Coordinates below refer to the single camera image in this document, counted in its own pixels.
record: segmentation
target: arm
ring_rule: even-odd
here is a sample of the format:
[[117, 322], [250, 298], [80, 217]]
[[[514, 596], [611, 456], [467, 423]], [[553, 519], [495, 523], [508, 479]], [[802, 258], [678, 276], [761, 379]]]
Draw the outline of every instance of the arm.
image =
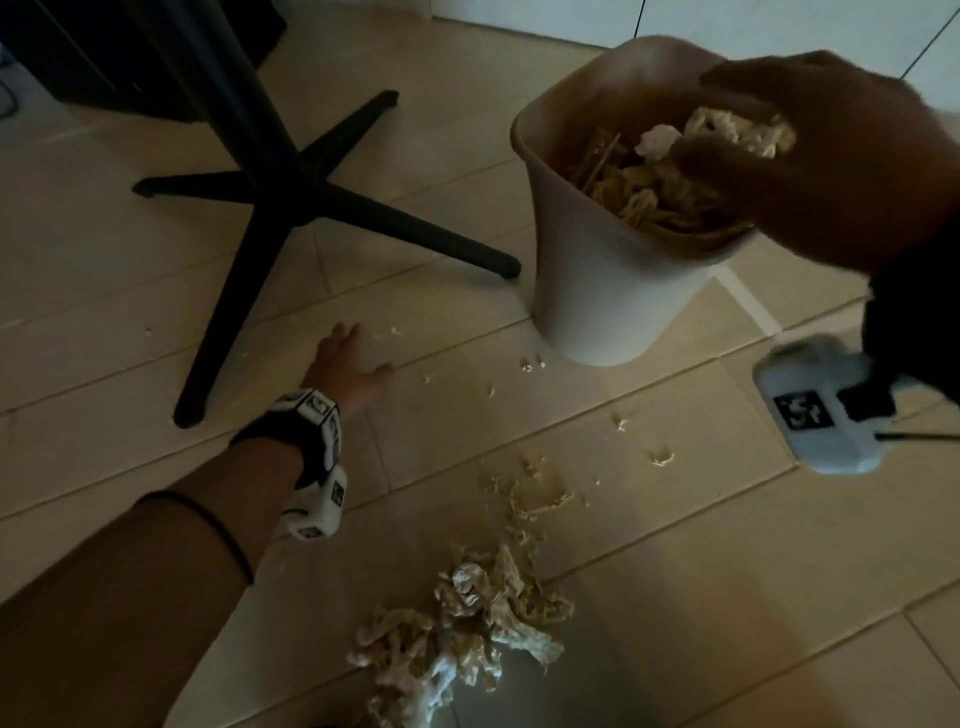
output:
[[[368, 406], [391, 373], [357, 365], [359, 327], [324, 339], [303, 387]], [[252, 565], [300, 476], [291, 445], [250, 439], [171, 486], [224, 524]], [[0, 606], [0, 725], [156, 726], [247, 587], [224, 542], [168, 500], [133, 507]]]
[[826, 51], [721, 63], [701, 82], [768, 103], [797, 145], [763, 159], [682, 139], [678, 166], [794, 253], [871, 276], [864, 351], [960, 401], [948, 335], [960, 313], [960, 146], [916, 91]]

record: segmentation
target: black table base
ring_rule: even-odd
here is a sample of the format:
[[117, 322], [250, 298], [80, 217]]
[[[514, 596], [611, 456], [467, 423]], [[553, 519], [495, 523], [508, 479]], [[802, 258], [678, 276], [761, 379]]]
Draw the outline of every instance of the black table base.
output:
[[253, 215], [174, 411], [179, 427], [206, 400], [290, 231], [319, 217], [380, 232], [512, 279], [511, 255], [328, 182], [327, 176], [394, 107], [383, 91], [298, 152], [217, 0], [125, 0], [240, 171], [149, 177], [133, 191], [253, 204]]

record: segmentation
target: trash can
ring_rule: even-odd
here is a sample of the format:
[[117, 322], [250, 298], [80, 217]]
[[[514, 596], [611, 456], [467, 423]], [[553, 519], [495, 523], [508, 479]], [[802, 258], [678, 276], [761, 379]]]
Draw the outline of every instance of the trash can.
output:
[[632, 148], [657, 124], [682, 129], [700, 106], [743, 109], [744, 100], [700, 88], [723, 58], [666, 36], [631, 40], [531, 102], [511, 142], [526, 162], [537, 224], [533, 320], [557, 352], [612, 366], [657, 339], [751, 233], [687, 235], [631, 228], [564, 178], [603, 127]]

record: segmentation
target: left hand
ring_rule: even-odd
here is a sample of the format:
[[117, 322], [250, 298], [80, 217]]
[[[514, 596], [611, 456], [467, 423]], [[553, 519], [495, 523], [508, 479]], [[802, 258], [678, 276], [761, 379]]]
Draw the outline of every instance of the left hand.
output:
[[373, 404], [394, 374], [392, 364], [381, 364], [369, 373], [360, 371], [361, 335], [359, 324], [349, 333], [343, 323], [337, 324], [317, 345], [317, 356], [300, 383], [300, 387], [319, 389], [334, 400], [344, 421]]

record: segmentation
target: black cabinet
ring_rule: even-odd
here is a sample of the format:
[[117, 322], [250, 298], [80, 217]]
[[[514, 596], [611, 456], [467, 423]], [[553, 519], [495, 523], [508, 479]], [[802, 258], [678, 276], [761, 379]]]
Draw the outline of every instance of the black cabinet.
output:
[[[254, 66], [286, 23], [270, 0], [221, 0]], [[180, 121], [200, 115], [120, 0], [2, 0], [0, 43], [64, 102]]]

